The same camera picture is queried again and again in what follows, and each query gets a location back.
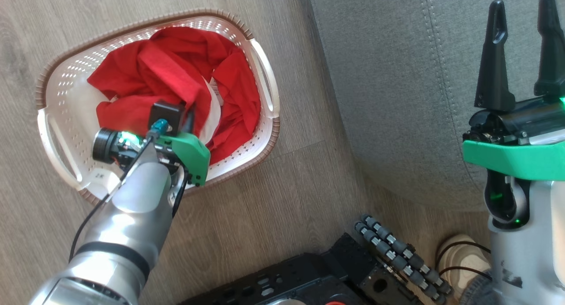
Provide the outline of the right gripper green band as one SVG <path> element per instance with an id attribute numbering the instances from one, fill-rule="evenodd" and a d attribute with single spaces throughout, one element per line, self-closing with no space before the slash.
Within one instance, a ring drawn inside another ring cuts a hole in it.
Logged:
<path id="1" fill-rule="evenodd" d="M 489 6 L 474 106 L 463 135 L 465 162 L 531 181 L 565 181 L 565 33 L 556 0 L 539 0 L 541 36 L 535 96 L 516 103 L 509 90 L 503 0 Z"/>

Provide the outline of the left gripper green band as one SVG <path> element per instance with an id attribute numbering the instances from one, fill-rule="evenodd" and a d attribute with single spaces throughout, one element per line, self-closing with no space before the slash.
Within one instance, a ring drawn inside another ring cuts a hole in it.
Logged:
<path id="1" fill-rule="evenodd" d="M 177 136 L 161 136 L 153 142 L 158 160 L 167 166 L 171 173 L 184 168 L 188 175 L 188 185 L 203 186 L 207 179 L 210 152 L 193 135 L 196 104 L 186 112 L 182 132 Z M 97 162 L 116 164 L 125 172 L 141 152 L 145 140 L 125 131 L 101 128 L 97 132 L 92 148 L 92 158 Z"/>

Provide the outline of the red and white jersey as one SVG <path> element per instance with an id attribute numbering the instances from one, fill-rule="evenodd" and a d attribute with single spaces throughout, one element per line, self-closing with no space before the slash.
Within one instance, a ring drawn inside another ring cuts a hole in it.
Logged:
<path id="1" fill-rule="evenodd" d="M 159 101 L 195 108 L 194 134 L 211 114 L 214 80 L 222 97 L 221 117 L 206 142 L 211 164 L 248 142 L 260 121 L 260 96 L 244 52 L 211 31 L 169 27 L 107 54 L 87 79 L 106 101 L 96 108 L 99 126 L 143 135 Z"/>

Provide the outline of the white perforated laundry basket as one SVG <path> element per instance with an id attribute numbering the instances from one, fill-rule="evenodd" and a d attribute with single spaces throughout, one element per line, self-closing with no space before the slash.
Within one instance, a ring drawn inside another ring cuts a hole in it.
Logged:
<path id="1" fill-rule="evenodd" d="M 210 166 L 204 186 L 220 184 L 261 163 L 277 142 L 280 98 L 276 78 L 260 43 L 240 18 L 216 8 L 197 8 L 123 26 L 60 54 L 44 68 L 35 90 L 45 152 L 59 176 L 92 205 L 115 189 L 122 172 L 119 166 L 95 162 L 91 156 L 100 128 L 96 107 L 106 98 L 90 88 L 87 78 L 109 52 L 171 26 L 213 31 L 240 47 L 260 94 L 260 120 L 252 138 Z"/>

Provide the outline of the grey fabric sofa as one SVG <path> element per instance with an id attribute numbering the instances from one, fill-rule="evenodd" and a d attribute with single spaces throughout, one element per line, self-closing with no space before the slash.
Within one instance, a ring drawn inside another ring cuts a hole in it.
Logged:
<path id="1" fill-rule="evenodd" d="M 348 141 L 369 179 L 426 206 L 482 211 L 462 159 L 494 0 L 310 0 Z M 539 0 L 503 0 L 510 92 L 534 96 Z M 565 0 L 557 0 L 565 30 Z"/>

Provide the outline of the beige shoe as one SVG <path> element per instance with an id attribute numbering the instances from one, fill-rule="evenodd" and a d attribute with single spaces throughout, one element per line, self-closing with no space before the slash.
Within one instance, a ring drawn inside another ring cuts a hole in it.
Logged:
<path id="1" fill-rule="evenodd" d="M 476 277 L 492 280 L 491 250 L 475 242 L 469 235 L 458 234 L 446 239 L 437 249 L 436 271 L 453 290 L 453 301 L 459 305 L 463 290 Z"/>

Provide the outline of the grey jeans leg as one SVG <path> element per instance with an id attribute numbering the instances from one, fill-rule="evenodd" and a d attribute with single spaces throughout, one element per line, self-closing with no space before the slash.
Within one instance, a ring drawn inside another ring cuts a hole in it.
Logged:
<path id="1" fill-rule="evenodd" d="M 463 290 L 459 305 L 500 305 L 493 290 L 493 281 L 476 275 Z"/>

